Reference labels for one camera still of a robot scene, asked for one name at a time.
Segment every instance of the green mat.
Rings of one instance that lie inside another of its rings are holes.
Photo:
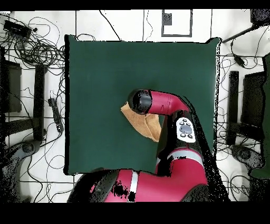
[[[212,149],[217,46],[218,38],[201,44],[90,42],[66,36],[70,111],[64,172],[99,167],[154,172],[157,143],[141,136],[120,111],[138,88],[186,96]]]

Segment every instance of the cloth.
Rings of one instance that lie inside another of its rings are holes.
[[[128,102],[121,107],[121,111],[137,132],[154,142],[158,142],[161,126],[157,114],[137,114],[130,109]]]

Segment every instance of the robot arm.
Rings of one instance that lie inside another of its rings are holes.
[[[143,89],[131,92],[128,103],[138,114],[165,115],[156,173],[126,169],[89,173],[79,179],[68,202],[208,201],[201,151],[207,143],[193,108],[173,94]]]

